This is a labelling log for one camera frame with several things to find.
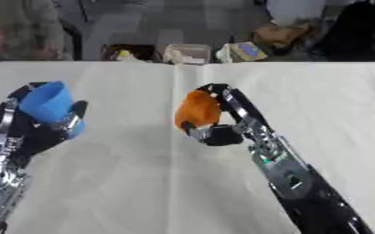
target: robotic arm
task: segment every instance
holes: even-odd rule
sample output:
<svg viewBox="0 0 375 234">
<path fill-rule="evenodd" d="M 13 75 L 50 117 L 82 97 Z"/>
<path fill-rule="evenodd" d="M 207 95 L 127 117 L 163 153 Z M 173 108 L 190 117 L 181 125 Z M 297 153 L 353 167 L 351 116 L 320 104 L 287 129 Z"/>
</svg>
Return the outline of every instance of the robotic arm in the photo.
<svg viewBox="0 0 375 234">
<path fill-rule="evenodd" d="M 58 81 L 27 84 L 0 103 L 0 233 L 27 190 L 31 158 L 78 135 L 86 107 Z"/>
<path fill-rule="evenodd" d="M 229 112 L 236 123 L 218 124 L 221 112 Z M 190 92 L 176 113 L 176 125 L 209 146 L 241 144 L 243 138 L 250 140 L 253 162 L 303 234 L 373 233 L 239 90 L 227 84 L 209 84 Z"/>
</svg>

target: orange object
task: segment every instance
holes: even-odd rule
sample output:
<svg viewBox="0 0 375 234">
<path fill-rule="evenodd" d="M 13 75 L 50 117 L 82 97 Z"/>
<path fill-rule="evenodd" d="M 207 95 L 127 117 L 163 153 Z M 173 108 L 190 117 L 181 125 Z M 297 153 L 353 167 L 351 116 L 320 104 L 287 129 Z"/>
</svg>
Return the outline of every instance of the orange object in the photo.
<svg viewBox="0 0 375 234">
<path fill-rule="evenodd" d="M 195 127 L 213 124 L 220 119 L 220 107 L 216 99 L 202 90 L 190 92 L 175 114 L 175 125 L 182 129 L 182 122 L 188 121 Z"/>
</svg>

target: gray floor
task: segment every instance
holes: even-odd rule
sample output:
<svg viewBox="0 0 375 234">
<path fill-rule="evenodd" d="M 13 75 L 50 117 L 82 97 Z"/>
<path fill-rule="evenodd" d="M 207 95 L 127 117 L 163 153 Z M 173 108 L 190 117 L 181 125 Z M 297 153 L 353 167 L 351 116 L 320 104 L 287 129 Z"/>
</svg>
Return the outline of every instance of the gray floor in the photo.
<svg viewBox="0 0 375 234">
<path fill-rule="evenodd" d="M 83 0 L 90 22 L 83 22 L 77 0 L 62 0 L 63 17 L 84 34 L 84 59 L 98 60 L 103 44 L 170 43 L 223 45 L 269 21 L 252 0 Z"/>
</svg>

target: green light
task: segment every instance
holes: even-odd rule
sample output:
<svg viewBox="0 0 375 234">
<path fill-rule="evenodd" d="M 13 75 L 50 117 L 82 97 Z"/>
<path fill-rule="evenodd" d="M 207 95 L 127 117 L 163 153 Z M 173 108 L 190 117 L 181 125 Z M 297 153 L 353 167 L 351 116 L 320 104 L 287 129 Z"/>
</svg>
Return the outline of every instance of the green light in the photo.
<svg viewBox="0 0 375 234">
<path fill-rule="evenodd" d="M 265 156 L 262 156 L 262 160 L 264 161 L 265 164 L 270 162 L 269 158 L 267 158 Z"/>
</svg>

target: white tablecloth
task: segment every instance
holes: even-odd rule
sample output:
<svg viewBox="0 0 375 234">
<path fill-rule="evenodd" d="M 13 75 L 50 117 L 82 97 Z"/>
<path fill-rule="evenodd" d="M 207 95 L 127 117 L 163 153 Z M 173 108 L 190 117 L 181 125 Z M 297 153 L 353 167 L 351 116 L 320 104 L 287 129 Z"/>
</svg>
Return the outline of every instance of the white tablecloth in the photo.
<svg viewBox="0 0 375 234">
<path fill-rule="evenodd" d="M 30 165 L 9 234 L 296 233 L 246 144 L 207 147 L 174 126 L 209 82 L 241 89 L 375 231 L 375 63 L 0 63 L 0 101 L 44 80 L 90 102 L 87 128 Z"/>
</svg>

